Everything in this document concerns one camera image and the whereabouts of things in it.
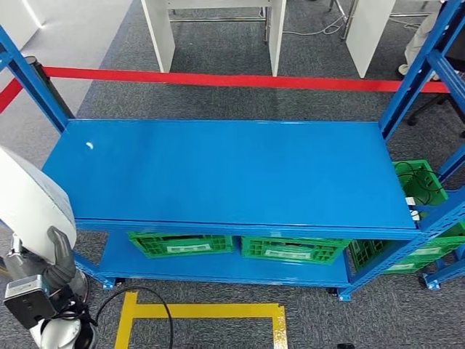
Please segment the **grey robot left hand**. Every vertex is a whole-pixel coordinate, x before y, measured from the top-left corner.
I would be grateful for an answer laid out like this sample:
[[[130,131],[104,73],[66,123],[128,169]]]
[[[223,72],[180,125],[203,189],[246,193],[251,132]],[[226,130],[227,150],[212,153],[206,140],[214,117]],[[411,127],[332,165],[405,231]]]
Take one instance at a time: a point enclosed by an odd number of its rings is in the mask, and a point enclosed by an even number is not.
[[[47,234],[54,245],[54,264],[32,252],[17,252],[11,248],[4,257],[4,261],[12,279],[16,281],[41,275],[52,292],[71,283],[75,276],[76,267],[68,237],[54,226],[49,227]]]

